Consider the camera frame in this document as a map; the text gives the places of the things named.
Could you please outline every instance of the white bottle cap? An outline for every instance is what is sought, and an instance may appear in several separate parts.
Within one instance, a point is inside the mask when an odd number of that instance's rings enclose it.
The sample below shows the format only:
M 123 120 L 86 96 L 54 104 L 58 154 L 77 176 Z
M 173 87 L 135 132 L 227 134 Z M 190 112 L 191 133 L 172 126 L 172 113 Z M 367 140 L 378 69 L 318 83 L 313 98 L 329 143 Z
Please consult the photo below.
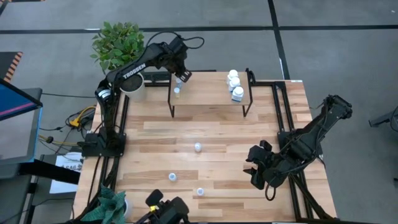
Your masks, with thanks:
M 238 77 L 238 71 L 236 71 L 236 70 L 231 70 L 231 71 L 229 71 L 229 77 Z
M 174 173 L 170 173 L 169 174 L 169 180 L 176 181 L 177 180 L 177 176 Z
M 240 81 L 240 79 L 238 77 L 234 77 L 234 78 L 231 79 L 230 85 L 232 85 L 232 86 L 240 86 L 240 84 L 241 84 L 241 81 Z
M 199 142 L 195 143 L 195 151 L 200 152 L 201 151 L 201 144 Z
M 204 194 L 205 194 L 205 190 L 203 190 L 202 188 L 198 188 L 197 195 L 198 196 L 203 196 Z
M 243 88 L 238 86 L 234 89 L 234 94 L 236 95 L 242 95 L 243 94 Z

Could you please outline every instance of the logo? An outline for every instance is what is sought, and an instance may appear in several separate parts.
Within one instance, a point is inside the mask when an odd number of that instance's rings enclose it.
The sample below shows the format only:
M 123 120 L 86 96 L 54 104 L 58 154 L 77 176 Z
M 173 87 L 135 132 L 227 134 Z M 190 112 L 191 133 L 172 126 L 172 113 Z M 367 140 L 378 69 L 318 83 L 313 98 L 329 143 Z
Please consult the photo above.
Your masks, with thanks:
M 135 73 L 141 71 L 141 70 L 142 70 L 143 68 L 145 68 L 145 67 L 146 67 L 146 66 L 145 66 L 145 64 L 143 63 L 142 65 L 140 65 L 140 66 L 138 66 L 137 68 L 131 70 L 130 72 L 127 72 L 125 75 L 123 75 L 123 78 L 124 78 L 124 79 L 127 79 L 127 78 L 129 78 L 130 76 L 132 76 L 133 74 L 135 74 Z

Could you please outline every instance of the white bottle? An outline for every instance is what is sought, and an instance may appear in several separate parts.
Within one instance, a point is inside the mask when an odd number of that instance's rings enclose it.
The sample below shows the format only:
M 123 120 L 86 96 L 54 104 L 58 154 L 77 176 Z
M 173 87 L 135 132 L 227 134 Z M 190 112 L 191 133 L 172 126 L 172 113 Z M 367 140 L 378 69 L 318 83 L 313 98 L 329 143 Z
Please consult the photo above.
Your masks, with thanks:
M 232 101 L 240 102 L 243 99 L 243 88 L 238 86 L 232 92 Z
M 204 194 L 205 194 L 205 190 L 203 190 L 203 188 L 198 188 L 197 195 L 198 196 L 203 196 Z
M 181 87 L 182 87 L 182 80 L 181 80 L 180 78 L 176 78 L 176 79 L 175 79 L 175 82 L 177 83 L 176 87 L 179 88 L 179 89 L 181 89 Z
M 226 84 L 229 85 L 231 79 L 234 77 L 239 78 L 238 71 L 236 71 L 236 70 L 229 71 L 229 74 L 226 76 Z
M 180 98 L 180 88 L 175 87 L 174 88 L 174 93 L 176 98 Z
M 177 180 L 177 175 L 175 175 L 174 173 L 170 173 L 169 174 L 169 180 L 171 180 L 172 182 Z
M 241 81 L 240 81 L 240 79 L 238 77 L 234 77 L 229 82 L 229 87 L 228 87 L 229 92 L 232 93 L 232 91 L 234 91 L 234 89 L 237 86 L 241 86 Z
M 201 144 L 199 142 L 195 143 L 195 151 L 200 152 L 201 151 Z

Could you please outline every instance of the white pot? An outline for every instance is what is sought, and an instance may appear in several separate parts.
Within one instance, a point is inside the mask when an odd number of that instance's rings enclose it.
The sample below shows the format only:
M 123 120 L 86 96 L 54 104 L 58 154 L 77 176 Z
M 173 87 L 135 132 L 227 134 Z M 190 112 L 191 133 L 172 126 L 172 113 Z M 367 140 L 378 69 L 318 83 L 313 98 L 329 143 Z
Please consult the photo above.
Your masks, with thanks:
M 141 77 L 141 80 L 139 80 L 140 83 L 137 83 L 137 77 Z M 133 74 L 122 84 L 120 90 L 134 102 L 145 100 L 147 92 L 145 89 L 144 77 L 141 73 Z
M 126 198 L 124 198 L 124 203 L 126 204 L 126 211 L 124 211 L 124 217 L 127 220 L 132 214 L 132 203 L 129 203 Z

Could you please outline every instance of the black bracket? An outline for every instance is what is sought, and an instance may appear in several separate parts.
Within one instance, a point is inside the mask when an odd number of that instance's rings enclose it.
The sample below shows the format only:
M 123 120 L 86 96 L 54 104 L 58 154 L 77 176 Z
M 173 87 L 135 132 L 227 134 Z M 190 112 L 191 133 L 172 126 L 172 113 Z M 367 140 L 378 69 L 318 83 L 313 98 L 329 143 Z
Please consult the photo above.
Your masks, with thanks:
M 82 146 L 83 152 L 81 156 L 105 156 L 105 157 L 118 157 L 123 156 L 124 147 L 126 145 L 126 133 L 119 134 L 119 146 L 107 149 L 106 141 L 103 137 L 104 128 L 99 129 L 99 133 L 87 134 L 85 143 Z

